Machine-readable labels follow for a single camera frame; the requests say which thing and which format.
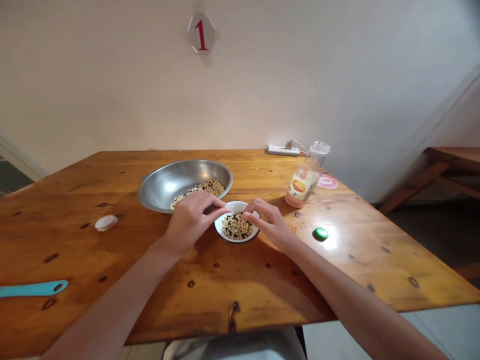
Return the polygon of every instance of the power cord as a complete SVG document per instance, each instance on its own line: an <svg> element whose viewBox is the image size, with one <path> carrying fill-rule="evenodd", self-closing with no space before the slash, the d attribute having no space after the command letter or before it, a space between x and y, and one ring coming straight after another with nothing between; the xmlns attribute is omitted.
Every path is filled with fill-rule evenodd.
<svg viewBox="0 0 480 360"><path fill-rule="evenodd" d="M300 151L301 153L304 153L305 155L308 155L309 151L307 150L307 148L295 139L289 140L287 142L287 146L290 145L290 149L292 148L292 142L296 142L298 145L300 145L305 150L305 151L302 151L302 150L299 149L298 151Z"/></svg>

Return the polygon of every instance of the plastic bottle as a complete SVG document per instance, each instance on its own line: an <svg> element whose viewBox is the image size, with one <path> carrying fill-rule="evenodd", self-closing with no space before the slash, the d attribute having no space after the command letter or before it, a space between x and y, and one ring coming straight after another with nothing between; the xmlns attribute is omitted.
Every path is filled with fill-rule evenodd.
<svg viewBox="0 0 480 360"><path fill-rule="evenodd" d="M303 208L322 176L322 164L330 152L330 145L315 141L305 161L300 163L285 194L285 201L294 208Z"/></svg>

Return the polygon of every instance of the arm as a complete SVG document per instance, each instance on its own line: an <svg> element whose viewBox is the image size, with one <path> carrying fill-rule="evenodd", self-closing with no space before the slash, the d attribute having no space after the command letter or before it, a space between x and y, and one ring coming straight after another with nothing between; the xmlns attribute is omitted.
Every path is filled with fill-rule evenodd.
<svg viewBox="0 0 480 360"><path fill-rule="evenodd" d="M252 215L265 213L267 222ZM277 207L252 201L242 215L291 258L322 294L343 326L373 359L446 359L413 325L302 242Z"/></svg>
<svg viewBox="0 0 480 360"><path fill-rule="evenodd" d="M48 359L115 359L160 280L222 214L226 204L206 192L175 206L165 235L78 319L42 356Z"/></svg>

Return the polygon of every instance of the forearm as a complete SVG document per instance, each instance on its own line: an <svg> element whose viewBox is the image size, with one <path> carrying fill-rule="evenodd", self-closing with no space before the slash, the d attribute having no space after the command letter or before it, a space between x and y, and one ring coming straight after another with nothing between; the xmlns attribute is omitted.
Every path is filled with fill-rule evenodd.
<svg viewBox="0 0 480 360"><path fill-rule="evenodd" d="M373 359L445 359L436 346L390 306L301 240L292 241L284 252Z"/></svg>
<svg viewBox="0 0 480 360"><path fill-rule="evenodd" d="M42 359L114 359L158 283L177 261L157 241Z"/></svg>

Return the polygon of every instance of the bottle label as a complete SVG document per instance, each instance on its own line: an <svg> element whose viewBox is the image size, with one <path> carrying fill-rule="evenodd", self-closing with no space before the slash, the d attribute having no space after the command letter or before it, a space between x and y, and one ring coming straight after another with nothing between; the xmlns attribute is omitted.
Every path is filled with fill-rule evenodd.
<svg viewBox="0 0 480 360"><path fill-rule="evenodd" d="M298 201L307 201L315 189L315 182L306 181L293 174L288 193Z"/></svg>

